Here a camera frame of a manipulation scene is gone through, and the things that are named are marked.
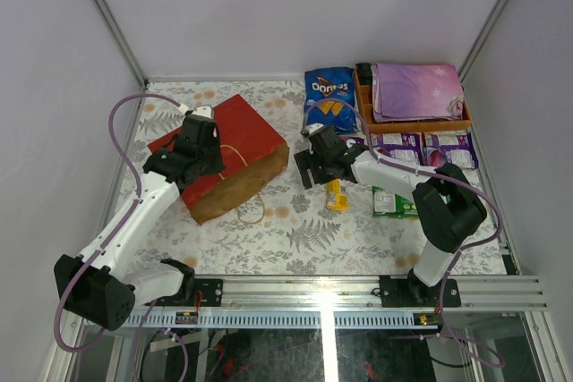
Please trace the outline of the purple Fox's berries candy bag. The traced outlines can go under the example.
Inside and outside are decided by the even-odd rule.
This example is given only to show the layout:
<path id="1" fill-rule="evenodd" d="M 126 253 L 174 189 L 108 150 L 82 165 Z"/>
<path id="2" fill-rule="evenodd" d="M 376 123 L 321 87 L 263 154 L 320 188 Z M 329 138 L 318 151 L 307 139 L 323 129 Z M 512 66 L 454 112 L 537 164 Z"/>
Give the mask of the purple Fox's berries candy bag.
<path id="1" fill-rule="evenodd" d="M 342 136 L 342 140 L 345 142 L 346 146 L 350 149 L 354 146 L 359 148 L 367 149 L 367 142 L 363 137 L 359 136 Z"/>

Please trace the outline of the yellow snack packet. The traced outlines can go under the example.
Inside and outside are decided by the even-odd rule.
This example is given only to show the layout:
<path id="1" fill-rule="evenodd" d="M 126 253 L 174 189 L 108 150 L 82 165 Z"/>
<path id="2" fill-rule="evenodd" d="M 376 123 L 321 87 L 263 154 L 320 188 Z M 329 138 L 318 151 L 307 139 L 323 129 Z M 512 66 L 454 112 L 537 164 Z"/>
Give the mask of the yellow snack packet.
<path id="1" fill-rule="evenodd" d="M 334 211 L 346 211 L 349 209 L 346 188 L 339 179 L 332 180 L 327 184 L 326 207 Z"/>

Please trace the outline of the red brown paper bag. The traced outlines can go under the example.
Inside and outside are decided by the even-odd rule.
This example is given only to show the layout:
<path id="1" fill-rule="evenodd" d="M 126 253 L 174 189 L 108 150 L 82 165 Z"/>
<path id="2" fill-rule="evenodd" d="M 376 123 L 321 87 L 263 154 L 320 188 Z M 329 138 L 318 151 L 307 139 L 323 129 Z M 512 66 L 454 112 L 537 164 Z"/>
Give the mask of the red brown paper bag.
<path id="1" fill-rule="evenodd" d="M 174 183 L 194 221 L 205 222 L 237 209 L 260 191 L 288 164 L 289 147 L 273 127 L 241 96 L 212 107 L 218 125 L 225 168 L 219 174 L 195 176 L 183 156 L 174 152 L 182 125 L 152 142 L 143 172 Z"/>

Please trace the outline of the blue Doritos chip bag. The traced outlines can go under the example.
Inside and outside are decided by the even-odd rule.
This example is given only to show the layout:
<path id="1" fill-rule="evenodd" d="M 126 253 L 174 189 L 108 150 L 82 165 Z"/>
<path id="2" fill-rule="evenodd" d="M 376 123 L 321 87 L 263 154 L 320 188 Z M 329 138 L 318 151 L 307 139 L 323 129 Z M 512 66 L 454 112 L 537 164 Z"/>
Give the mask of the blue Doritos chip bag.
<path id="1" fill-rule="evenodd" d="M 306 123 L 331 126 L 336 133 L 357 131 L 355 112 L 355 85 L 353 70 L 348 67 L 330 67 L 307 71 L 304 74 Z"/>

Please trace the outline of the small green yellow candy packet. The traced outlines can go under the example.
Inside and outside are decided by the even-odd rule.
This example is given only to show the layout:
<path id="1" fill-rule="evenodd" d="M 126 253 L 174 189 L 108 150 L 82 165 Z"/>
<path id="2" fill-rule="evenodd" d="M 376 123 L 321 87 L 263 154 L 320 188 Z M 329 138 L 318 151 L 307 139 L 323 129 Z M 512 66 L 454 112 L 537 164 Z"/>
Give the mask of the small green yellow candy packet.
<path id="1" fill-rule="evenodd" d="M 418 218 L 418 211 L 414 202 L 380 187 L 372 186 L 372 215 Z"/>

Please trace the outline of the purple snack packet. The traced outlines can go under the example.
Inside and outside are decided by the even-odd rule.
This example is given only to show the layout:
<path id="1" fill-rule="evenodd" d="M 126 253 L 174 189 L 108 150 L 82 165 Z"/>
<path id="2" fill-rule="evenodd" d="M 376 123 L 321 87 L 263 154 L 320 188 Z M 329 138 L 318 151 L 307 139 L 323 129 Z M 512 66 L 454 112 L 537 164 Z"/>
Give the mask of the purple snack packet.
<path id="1" fill-rule="evenodd" d="M 451 163 L 462 169 L 475 170 L 479 167 L 469 132 L 424 133 L 423 155 L 427 166 L 441 167 Z"/>
<path id="2" fill-rule="evenodd" d="M 380 154 L 423 166 L 421 135 L 418 133 L 371 134 L 372 145 Z"/>

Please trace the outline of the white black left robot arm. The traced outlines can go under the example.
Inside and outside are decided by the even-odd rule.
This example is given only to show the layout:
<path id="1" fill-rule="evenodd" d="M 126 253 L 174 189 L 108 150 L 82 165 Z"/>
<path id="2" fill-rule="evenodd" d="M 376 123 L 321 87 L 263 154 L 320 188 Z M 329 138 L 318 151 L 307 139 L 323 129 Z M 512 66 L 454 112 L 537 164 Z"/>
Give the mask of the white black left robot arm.
<path id="1" fill-rule="evenodd" d="M 130 269 L 131 259 L 188 186 L 223 169 L 212 109 L 201 106 L 187 112 L 179 132 L 146 160 L 131 200 L 78 256 L 63 255 L 56 262 L 56 285 L 64 309 L 115 331 L 137 306 L 152 301 L 190 303 L 196 294 L 193 268 L 163 259 L 155 268 L 135 272 Z"/>

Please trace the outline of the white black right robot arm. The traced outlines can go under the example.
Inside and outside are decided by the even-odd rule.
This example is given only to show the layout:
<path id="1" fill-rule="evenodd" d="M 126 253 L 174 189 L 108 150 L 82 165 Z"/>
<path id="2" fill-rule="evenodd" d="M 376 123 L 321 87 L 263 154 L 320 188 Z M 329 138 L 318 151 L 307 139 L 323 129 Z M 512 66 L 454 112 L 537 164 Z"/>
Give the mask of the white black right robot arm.
<path id="1" fill-rule="evenodd" d="M 455 254 L 487 217 L 478 190 L 451 163 L 417 166 L 384 156 L 371 144 L 347 145 L 319 123 L 304 127 L 301 134 L 309 148 L 296 153 L 295 162 L 305 189 L 339 179 L 378 187 L 415 204 L 426 244 L 407 290 L 414 303 L 432 303 Z"/>

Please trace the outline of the orange wooden tray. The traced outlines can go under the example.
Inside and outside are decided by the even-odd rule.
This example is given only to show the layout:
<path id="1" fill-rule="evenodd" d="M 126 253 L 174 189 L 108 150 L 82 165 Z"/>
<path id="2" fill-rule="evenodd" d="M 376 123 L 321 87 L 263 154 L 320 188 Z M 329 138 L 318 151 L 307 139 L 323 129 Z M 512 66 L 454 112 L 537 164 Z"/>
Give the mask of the orange wooden tray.
<path id="1" fill-rule="evenodd" d="M 437 119 L 376 123 L 372 108 L 372 86 L 361 83 L 357 68 L 353 70 L 353 79 L 357 110 L 371 133 L 464 132 L 472 125 L 473 119 L 466 104 L 463 105 L 462 118 L 458 120 Z"/>

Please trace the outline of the black object in tray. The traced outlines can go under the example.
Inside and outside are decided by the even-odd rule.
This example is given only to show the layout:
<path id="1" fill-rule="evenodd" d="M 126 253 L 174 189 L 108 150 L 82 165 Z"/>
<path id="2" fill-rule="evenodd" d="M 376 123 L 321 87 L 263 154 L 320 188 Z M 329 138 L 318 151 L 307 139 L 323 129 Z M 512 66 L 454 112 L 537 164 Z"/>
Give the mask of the black object in tray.
<path id="1" fill-rule="evenodd" d="M 372 85 L 372 65 L 370 63 L 358 63 L 355 65 L 358 82 L 361 86 Z"/>

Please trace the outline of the purple snowflake cloth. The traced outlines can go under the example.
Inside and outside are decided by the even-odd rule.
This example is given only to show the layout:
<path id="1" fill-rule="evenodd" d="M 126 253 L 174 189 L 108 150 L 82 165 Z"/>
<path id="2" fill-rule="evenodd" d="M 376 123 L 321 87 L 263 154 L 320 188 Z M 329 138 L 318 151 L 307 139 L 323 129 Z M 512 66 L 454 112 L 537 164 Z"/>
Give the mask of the purple snowflake cloth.
<path id="1" fill-rule="evenodd" d="M 465 92 L 451 64 L 371 65 L 372 110 L 378 123 L 458 120 Z"/>

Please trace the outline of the aluminium front rail frame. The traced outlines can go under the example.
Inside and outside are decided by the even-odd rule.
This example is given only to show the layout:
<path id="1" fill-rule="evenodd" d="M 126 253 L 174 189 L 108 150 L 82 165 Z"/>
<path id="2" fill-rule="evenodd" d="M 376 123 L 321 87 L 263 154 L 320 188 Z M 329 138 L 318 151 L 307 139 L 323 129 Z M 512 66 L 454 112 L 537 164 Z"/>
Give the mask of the aluminium front rail frame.
<path id="1" fill-rule="evenodd" d="M 535 276 L 454 276 L 431 291 L 425 305 L 406 297 L 405 276 L 198 276 L 196 292 L 181 305 L 142 305 L 126 318 L 133 327 L 319 327 L 329 311 L 341 328 L 406 329 L 422 314 L 444 314 L 471 335 L 480 314 L 523 315 L 535 366 L 544 381 L 570 381 Z"/>

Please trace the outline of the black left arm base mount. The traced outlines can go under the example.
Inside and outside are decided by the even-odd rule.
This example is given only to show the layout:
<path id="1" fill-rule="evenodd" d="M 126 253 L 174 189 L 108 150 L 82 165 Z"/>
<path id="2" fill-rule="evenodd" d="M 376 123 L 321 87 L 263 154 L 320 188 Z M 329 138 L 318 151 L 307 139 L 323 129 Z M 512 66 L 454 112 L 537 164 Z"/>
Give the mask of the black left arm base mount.
<path id="1" fill-rule="evenodd" d="M 220 307 L 224 281 L 217 278 L 200 278 L 187 282 L 178 293 L 160 297 L 156 304 L 162 307 Z"/>

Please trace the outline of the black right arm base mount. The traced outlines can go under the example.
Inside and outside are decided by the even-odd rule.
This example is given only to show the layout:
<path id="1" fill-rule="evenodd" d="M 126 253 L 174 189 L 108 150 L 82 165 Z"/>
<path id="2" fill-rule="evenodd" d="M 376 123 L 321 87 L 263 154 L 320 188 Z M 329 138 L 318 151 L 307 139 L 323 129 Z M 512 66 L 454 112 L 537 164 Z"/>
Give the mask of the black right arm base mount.
<path id="1" fill-rule="evenodd" d="M 460 308 L 461 297 L 454 279 L 429 287 L 414 276 L 379 276 L 381 305 L 384 308 Z"/>

